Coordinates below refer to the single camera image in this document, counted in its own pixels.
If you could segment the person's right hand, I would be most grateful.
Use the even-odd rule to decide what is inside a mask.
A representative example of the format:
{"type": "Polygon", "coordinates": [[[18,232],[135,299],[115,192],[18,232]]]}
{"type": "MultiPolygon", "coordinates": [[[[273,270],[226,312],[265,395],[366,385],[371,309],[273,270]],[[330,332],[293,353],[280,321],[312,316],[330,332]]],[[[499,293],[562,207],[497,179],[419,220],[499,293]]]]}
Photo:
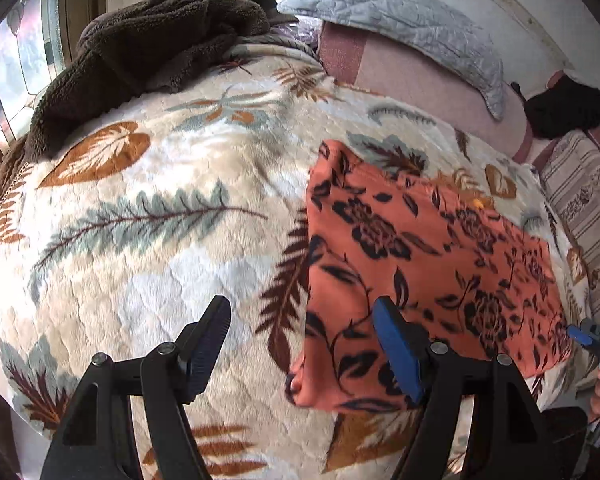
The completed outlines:
{"type": "Polygon", "coordinates": [[[588,404],[588,421],[594,422],[594,420],[600,417],[600,369],[597,371],[597,379],[594,385],[593,393],[590,397],[590,404],[588,404]]]}

